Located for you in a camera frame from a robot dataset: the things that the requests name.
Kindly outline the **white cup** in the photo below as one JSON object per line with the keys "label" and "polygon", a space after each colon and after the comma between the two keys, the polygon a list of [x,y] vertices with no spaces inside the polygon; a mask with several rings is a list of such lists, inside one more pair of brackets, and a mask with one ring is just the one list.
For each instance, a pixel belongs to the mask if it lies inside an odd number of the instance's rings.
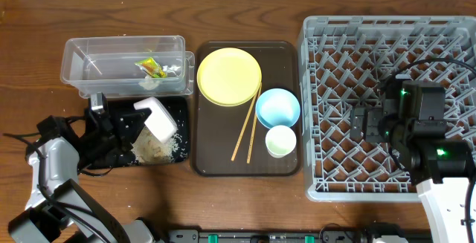
{"label": "white cup", "polygon": [[275,126],[266,133],[265,144],[270,156],[283,158],[295,149],[297,138],[288,126]]}

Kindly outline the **light blue bowl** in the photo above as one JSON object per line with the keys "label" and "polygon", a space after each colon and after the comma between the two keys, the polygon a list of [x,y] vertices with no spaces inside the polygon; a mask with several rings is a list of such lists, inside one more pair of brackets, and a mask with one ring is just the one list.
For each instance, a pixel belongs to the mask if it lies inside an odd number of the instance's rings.
{"label": "light blue bowl", "polygon": [[255,111],[257,119],[267,129],[275,126],[292,127],[300,117],[300,103],[292,92],[272,88],[260,95]]}

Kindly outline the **wooden chopstick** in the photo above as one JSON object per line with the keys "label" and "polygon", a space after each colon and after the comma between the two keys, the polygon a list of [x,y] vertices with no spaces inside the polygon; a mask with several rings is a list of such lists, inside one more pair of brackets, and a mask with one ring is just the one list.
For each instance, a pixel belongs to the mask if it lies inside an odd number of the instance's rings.
{"label": "wooden chopstick", "polygon": [[260,83],[259,90],[255,96],[255,104],[254,104],[254,116],[253,116],[253,123],[252,123],[252,129],[251,129],[251,136],[250,136],[250,142],[249,142],[249,147],[248,147],[248,154],[247,154],[247,160],[246,163],[250,164],[251,162],[251,157],[252,157],[252,151],[254,147],[254,137],[255,137],[255,132],[256,132],[256,126],[257,126],[257,113],[256,113],[256,107],[257,107],[257,101],[260,98],[261,92],[262,92],[262,83]]}
{"label": "wooden chopstick", "polygon": [[255,104],[255,101],[256,101],[256,99],[257,99],[257,97],[258,97],[258,94],[259,94],[260,91],[261,91],[261,88],[262,88],[262,83],[260,83],[260,86],[259,86],[259,88],[258,88],[258,91],[257,91],[257,93],[254,95],[254,97],[253,97],[253,99],[252,99],[252,101],[251,101],[251,104],[250,104],[250,106],[249,106],[249,108],[248,108],[247,115],[246,115],[246,117],[245,117],[244,123],[243,123],[242,128],[241,128],[241,131],[240,131],[240,133],[239,133],[239,137],[238,137],[238,139],[237,139],[237,143],[236,143],[236,145],[235,145],[235,147],[234,147],[234,151],[233,151],[233,154],[232,154],[232,156],[231,156],[231,161],[234,161],[235,158],[236,158],[236,156],[237,156],[237,152],[238,152],[238,150],[239,150],[239,146],[240,146],[240,144],[241,144],[242,137],[243,137],[243,135],[244,135],[244,133],[245,133],[246,126],[248,125],[248,121],[249,121],[249,118],[250,118],[250,116],[251,116],[252,109],[253,109],[253,107],[254,107],[254,104]]}

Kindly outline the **yellow plate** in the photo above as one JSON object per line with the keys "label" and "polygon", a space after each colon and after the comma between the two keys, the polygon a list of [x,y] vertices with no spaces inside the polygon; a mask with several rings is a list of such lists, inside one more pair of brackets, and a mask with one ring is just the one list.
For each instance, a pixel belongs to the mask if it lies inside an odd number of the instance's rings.
{"label": "yellow plate", "polygon": [[208,54],[197,71],[201,94],[218,106],[239,106],[258,92],[262,83],[259,62],[239,48],[221,48]]}

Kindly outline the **white napkin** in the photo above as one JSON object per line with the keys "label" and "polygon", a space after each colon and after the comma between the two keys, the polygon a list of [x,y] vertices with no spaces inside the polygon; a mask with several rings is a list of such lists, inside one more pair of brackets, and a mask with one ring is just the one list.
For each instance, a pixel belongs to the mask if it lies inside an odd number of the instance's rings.
{"label": "white napkin", "polygon": [[139,82],[139,85],[146,90],[153,90],[158,87],[176,85],[181,82],[182,71],[180,66],[161,65],[161,67],[167,74],[166,78],[152,78],[145,73],[145,77]]}

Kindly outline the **white bowl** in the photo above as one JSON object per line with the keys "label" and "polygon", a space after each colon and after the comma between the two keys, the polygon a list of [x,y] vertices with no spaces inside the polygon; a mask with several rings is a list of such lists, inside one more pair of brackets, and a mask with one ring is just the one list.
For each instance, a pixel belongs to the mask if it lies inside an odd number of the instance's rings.
{"label": "white bowl", "polygon": [[134,108],[136,110],[146,108],[151,110],[145,125],[161,143],[166,143],[177,132],[178,126],[176,122],[157,98],[149,97],[145,100],[140,100],[134,103]]}

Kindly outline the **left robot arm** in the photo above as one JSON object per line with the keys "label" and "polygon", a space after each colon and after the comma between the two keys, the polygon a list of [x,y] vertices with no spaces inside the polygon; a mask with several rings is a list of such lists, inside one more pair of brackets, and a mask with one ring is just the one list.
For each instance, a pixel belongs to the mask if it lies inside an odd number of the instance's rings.
{"label": "left robot arm", "polygon": [[70,242],[159,242],[161,237],[143,219],[122,225],[79,184],[79,174],[110,153],[132,149],[144,127],[158,125],[163,106],[146,98],[126,108],[109,108],[106,97],[89,98],[83,115],[50,116],[38,123],[38,140],[26,135],[25,158],[33,169],[32,191],[25,211],[8,224],[15,242],[53,242],[76,225]]}

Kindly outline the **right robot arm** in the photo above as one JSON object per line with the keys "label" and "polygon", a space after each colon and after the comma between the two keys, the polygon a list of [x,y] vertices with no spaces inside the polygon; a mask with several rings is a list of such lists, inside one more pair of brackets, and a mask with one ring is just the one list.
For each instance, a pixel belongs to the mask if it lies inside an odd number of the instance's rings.
{"label": "right robot arm", "polygon": [[475,241],[475,162],[469,144],[446,137],[446,91],[439,83],[397,80],[379,106],[353,106],[350,137],[387,143],[427,215],[434,242]]}

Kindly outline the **green orange snack wrapper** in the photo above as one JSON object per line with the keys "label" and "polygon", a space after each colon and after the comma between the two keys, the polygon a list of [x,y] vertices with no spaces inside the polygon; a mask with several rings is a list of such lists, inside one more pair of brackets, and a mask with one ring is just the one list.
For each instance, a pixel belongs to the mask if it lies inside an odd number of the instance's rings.
{"label": "green orange snack wrapper", "polygon": [[135,65],[152,78],[167,77],[167,74],[163,71],[162,67],[152,57],[138,61]]}

